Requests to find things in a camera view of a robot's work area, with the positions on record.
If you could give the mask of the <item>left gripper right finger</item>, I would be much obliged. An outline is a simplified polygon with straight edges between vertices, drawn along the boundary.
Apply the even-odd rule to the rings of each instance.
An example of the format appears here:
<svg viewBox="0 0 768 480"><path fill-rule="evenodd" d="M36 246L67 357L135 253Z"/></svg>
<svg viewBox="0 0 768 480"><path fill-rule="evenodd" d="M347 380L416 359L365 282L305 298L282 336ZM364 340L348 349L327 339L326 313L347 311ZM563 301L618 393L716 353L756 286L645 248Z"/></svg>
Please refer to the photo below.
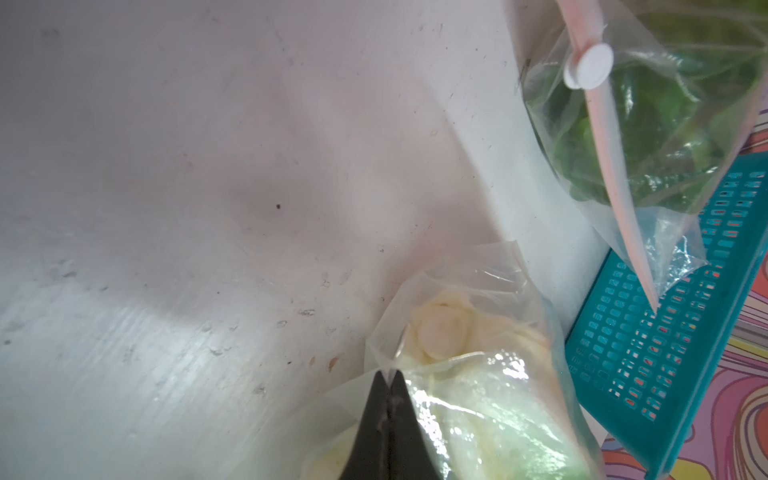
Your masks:
<svg viewBox="0 0 768 480"><path fill-rule="evenodd" d="M387 400L388 475L393 480L438 480L401 371L394 374Z"/></svg>

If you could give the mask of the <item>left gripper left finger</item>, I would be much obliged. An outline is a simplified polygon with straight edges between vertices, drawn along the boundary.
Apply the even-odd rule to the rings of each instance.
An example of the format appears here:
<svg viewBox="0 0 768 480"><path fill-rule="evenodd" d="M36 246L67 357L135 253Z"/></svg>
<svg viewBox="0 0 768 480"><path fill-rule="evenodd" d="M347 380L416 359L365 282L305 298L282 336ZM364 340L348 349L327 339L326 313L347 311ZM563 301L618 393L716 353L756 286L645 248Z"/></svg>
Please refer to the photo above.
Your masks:
<svg viewBox="0 0 768 480"><path fill-rule="evenodd" d="M389 385L383 374L377 372L340 480L389 478L389 403Z"/></svg>

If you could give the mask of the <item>chinese cabbage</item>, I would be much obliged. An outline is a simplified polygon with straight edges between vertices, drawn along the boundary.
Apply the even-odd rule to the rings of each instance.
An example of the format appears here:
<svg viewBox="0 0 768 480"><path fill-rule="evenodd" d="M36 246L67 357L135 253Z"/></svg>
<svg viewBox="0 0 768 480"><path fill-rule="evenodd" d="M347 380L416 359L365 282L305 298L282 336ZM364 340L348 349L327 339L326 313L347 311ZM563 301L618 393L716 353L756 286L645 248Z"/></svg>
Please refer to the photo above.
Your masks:
<svg viewBox="0 0 768 480"><path fill-rule="evenodd" d="M315 448L305 460L301 480L338 480L350 457L358 431L353 424L333 439Z"/></svg>
<svg viewBox="0 0 768 480"><path fill-rule="evenodd" d="M458 290L412 310L396 365L440 478L599 478L553 354L537 325Z"/></svg>

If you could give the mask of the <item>clear zip-top bag blue seal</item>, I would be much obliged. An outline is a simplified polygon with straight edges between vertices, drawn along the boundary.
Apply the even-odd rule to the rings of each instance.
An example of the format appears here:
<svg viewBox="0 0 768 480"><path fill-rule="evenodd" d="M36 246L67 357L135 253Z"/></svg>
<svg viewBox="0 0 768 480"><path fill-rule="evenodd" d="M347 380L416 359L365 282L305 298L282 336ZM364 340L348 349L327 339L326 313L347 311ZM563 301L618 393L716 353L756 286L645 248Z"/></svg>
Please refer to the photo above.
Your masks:
<svg viewBox="0 0 768 480"><path fill-rule="evenodd" d="M361 376L265 428L234 479L337 479L368 436L413 413L397 456L436 479L601 479L598 442L567 372L561 326L519 246L471 247L401 285Z"/></svg>

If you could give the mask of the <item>small clear bag pink seal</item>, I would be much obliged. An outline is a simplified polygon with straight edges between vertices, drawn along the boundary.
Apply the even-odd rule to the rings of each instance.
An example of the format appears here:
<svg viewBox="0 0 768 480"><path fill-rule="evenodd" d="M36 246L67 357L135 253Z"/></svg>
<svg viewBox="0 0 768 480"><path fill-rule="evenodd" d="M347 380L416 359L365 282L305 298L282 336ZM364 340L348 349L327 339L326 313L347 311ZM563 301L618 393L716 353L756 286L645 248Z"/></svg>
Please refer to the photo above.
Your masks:
<svg viewBox="0 0 768 480"><path fill-rule="evenodd" d="M649 305L704 266L698 214L767 87L763 1L562 1L523 82L539 144Z"/></svg>

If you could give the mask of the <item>small green cabbage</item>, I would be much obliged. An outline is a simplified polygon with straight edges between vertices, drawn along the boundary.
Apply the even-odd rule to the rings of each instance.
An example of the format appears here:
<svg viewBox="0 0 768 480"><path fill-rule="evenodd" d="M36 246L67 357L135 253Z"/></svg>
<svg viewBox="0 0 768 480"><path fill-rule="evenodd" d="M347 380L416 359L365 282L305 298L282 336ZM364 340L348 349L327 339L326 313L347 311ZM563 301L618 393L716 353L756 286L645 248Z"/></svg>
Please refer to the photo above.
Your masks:
<svg viewBox="0 0 768 480"><path fill-rule="evenodd" d="M739 143L767 75L767 8L749 1L636 6L608 26L634 204L692 213ZM577 201L609 201L584 93L566 86L570 45L552 34L524 81L547 160Z"/></svg>

